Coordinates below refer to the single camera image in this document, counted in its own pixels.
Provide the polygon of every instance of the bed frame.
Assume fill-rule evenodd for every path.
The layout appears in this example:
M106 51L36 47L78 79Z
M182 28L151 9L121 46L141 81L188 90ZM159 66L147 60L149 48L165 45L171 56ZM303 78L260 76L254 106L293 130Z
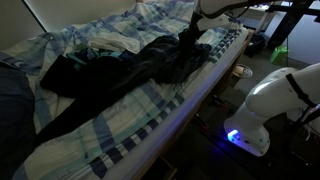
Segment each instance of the bed frame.
M233 71L236 65L238 64L239 60L241 59L245 49L247 48L253 34L254 34L253 30L248 30L248 36L246 40L243 42L242 48L237 53L237 55L233 58L232 63L229 64L229 67L226 68L227 70L225 74L221 74L221 76L219 77L220 80L217 81L216 84L212 84L212 86L206 92L205 96L202 96L201 99L197 102L196 108L188 112L187 118L184 120L184 123L181 124L179 128L176 128L175 132L172 133L161 145L161 147L153 153L153 156L151 156L151 158L149 158L144 163L144 165L141 167L141 169L135 174L135 176L132 179L137 179L137 180L141 179L143 175L152 166L152 164L157 160L157 158L159 158L162 154L166 154L166 152L171 148L171 146L175 143L175 141L185 131L186 126L189 124L193 116L198 112L202 102L205 100L205 98L209 95L210 92L213 92L219 95L228 87L228 84L233 76Z

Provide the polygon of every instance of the wall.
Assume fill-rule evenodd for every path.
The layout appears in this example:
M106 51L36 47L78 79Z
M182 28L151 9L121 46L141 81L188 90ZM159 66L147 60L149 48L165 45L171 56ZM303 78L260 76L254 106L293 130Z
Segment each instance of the wall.
M131 8L136 0L25 0L47 31L84 24Z
M0 50L43 33L21 0L1 0L0 25Z

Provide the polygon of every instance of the blue led light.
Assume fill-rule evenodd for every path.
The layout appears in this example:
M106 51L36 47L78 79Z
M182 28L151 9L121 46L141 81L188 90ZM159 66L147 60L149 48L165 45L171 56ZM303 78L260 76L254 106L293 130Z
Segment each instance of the blue led light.
M228 133L228 138L231 138L232 136L238 134L238 130L233 130L231 132Z

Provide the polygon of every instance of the bedsheet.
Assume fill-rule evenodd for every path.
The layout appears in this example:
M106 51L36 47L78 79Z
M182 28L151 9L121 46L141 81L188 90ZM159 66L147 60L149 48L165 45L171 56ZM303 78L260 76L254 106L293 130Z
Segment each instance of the bedsheet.
M0 61L27 73L35 96L34 124L39 132L73 101L46 91L39 85L39 80L59 55L83 48L90 39L103 33L118 33L119 36L138 40L140 49L162 35L177 37L177 33L188 26L192 10L192 3L178 1L138 3L121 16L71 25L59 32L49 32L22 41L0 52ZM204 34L199 41L214 47L208 63L219 60L240 29L240 24L231 23L225 28L215 28ZM97 118L70 134L38 147L20 166L14 179L60 179L70 174L80 176L81 168L88 167L103 177L107 169L188 97L200 83L192 82L198 73L195 72L180 88L160 86L152 80L136 88ZM103 163L107 164L103 167L100 166L102 161L110 163Z

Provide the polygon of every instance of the cable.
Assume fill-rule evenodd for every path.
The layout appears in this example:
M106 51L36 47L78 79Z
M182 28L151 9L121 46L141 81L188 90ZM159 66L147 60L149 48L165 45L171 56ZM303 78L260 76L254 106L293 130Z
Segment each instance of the cable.
M242 11L237 17L231 16L231 15L230 15L230 17L237 19L237 18L241 17L242 15L244 15L244 13L246 13L249 10L249 8L250 8L250 6L247 6L246 9L244 11Z

